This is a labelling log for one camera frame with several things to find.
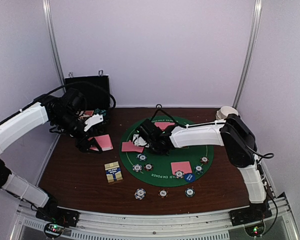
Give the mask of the pink playing card deck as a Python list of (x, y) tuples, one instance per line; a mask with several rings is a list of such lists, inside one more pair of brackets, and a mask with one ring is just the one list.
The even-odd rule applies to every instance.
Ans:
[(99, 135), (99, 136), (95, 136), (93, 137), (96, 142), (100, 145), (101, 149), (103, 151), (110, 151), (113, 149), (113, 144), (110, 138), (109, 134), (105, 134), (105, 135)]

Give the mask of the single dealt pink card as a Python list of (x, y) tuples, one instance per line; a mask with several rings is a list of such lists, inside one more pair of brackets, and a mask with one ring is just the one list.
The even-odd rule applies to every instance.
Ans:
[(131, 141), (123, 142), (121, 145), (122, 152), (133, 152), (135, 145)]

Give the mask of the blue white chips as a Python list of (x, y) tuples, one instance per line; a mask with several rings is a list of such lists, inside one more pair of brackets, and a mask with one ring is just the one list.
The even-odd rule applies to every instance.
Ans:
[(185, 176), (185, 173), (181, 170), (177, 170), (175, 173), (174, 173), (174, 177), (176, 179), (183, 179)]
[(136, 173), (142, 172), (143, 166), (141, 164), (134, 164), (132, 170)]

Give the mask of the blue round button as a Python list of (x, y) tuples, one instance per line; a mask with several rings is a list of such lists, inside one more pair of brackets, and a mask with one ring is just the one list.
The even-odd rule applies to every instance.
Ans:
[(184, 175), (184, 180), (187, 183), (193, 183), (196, 180), (196, 176), (193, 173), (187, 173)]

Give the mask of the brown chip stack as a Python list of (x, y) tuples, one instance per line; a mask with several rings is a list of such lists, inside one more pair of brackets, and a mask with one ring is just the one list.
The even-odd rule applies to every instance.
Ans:
[(159, 190), (159, 192), (158, 192), (158, 196), (160, 197), (160, 198), (166, 198), (167, 196), (168, 196), (168, 191), (167, 190), (165, 190), (165, 189), (161, 189), (161, 190)]

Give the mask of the blue white chip stack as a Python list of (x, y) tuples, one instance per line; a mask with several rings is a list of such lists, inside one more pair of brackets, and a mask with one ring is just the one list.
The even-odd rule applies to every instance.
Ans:
[(146, 190), (144, 188), (138, 188), (134, 193), (134, 197), (137, 200), (143, 200), (145, 196), (146, 196)]

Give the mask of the green blue chip stack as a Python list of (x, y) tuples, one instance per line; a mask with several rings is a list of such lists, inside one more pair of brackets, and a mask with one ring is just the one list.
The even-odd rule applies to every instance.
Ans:
[(188, 198), (191, 198), (195, 195), (195, 190), (193, 188), (187, 188), (185, 190), (185, 195), (188, 197)]

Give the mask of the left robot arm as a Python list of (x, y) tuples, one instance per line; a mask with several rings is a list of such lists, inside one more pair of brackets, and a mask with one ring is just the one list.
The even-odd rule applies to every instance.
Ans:
[(52, 139), (37, 127), (51, 123), (58, 134), (67, 134), (75, 139), (75, 146), (83, 153), (95, 147), (102, 152), (100, 144), (94, 139), (98, 126), (104, 116), (95, 114), (87, 119), (81, 118), (81, 104), (85, 97), (76, 89), (70, 88), (61, 97), (44, 93), (24, 108), (0, 122), (0, 190), (16, 198), (41, 208), (51, 222), (62, 218), (62, 211), (56, 207), (55, 200), (41, 188), (19, 176), (27, 170), (39, 171), (31, 164), (44, 162), (48, 144)]

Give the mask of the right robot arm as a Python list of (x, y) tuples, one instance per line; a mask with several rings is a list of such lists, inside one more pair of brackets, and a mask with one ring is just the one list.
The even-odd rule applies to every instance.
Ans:
[(224, 147), (229, 162), (239, 169), (246, 185), (249, 197), (246, 210), (248, 219), (256, 221), (267, 211), (267, 192), (259, 164), (262, 159), (273, 158), (274, 154), (258, 153), (254, 134), (238, 115), (230, 114), (225, 119), (208, 123), (175, 122), (165, 130), (146, 119), (138, 131), (150, 150), (159, 155), (191, 146)]

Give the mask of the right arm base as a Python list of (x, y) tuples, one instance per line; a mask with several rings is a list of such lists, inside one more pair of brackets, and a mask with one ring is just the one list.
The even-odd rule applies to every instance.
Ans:
[(252, 207), (240, 208), (229, 212), (232, 226), (246, 225), (254, 222), (260, 222), (271, 217), (272, 211), (255, 209)]

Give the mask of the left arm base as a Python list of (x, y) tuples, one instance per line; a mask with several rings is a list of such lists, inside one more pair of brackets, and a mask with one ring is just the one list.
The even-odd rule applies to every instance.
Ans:
[(35, 217), (47, 222), (56, 223), (63, 227), (76, 227), (80, 213), (75, 210), (57, 208), (56, 213), (46, 213), (42, 209), (37, 210)]

